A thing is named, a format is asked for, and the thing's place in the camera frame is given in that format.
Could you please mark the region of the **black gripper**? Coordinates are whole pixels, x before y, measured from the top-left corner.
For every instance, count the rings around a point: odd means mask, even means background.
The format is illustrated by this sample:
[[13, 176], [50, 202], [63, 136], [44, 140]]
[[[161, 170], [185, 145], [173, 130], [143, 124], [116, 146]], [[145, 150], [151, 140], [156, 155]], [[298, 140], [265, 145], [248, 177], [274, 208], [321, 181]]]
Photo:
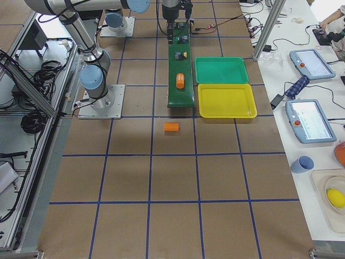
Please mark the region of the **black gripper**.
[[167, 19], [167, 39], [168, 43], [173, 43], [173, 33], [175, 29], [175, 20], [174, 19]]

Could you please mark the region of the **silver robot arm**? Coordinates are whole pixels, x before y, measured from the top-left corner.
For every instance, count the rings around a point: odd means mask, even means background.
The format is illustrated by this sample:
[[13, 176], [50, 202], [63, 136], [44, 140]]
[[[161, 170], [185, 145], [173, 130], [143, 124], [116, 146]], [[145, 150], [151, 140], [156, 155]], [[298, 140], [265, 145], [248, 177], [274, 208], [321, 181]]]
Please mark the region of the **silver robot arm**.
[[[113, 32], [122, 32], [127, 28], [127, 20], [123, 16], [123, 9], [130, 9], [137, 13], [144, 13], [149, 8], [150, 1], [120, 1], [121, 7], [105, 9], [105, 24]], [[191, 1], [162, 1], [162, 17], [167, 21], [168, 44], [173, 43], [175, 20], [180, 10], [185, 11], [188, 21], [192, 13]]]
[[28, 7], [42, 15], [54, 15], [65, 27], [78, 45], [86, 66], [79, 73], [80, 81], [86, 90], [91, 105], [101, 108], [113, 102], [106, 84], [110, 67], [109, 54], [99, 47], [95, 37], [90, 36], [84, 26], [80, 13], [83, 11], [109, 10], [106, 17], [118, 18], [108, 25], [118, 28], [123, 22], [118, 10], [129, 9], [144, 13], [149, 8], [150, 1], [26, 1]]

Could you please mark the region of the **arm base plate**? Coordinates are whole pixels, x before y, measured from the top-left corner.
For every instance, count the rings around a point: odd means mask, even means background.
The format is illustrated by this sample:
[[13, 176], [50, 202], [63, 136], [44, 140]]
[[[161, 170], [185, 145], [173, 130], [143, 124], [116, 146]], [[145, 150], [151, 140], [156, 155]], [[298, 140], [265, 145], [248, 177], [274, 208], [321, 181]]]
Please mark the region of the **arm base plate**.
[[79, 119], [120, 119], [122, 115], [125, 85], [108, 85], [108, 93], [101, 99], [91, 104], [87, 91], [84, 91], [83, 98], [87, 101], [79, 106]]
[[103, 38], [132, 37], [135, 17], [105, 18], [100, 36]]

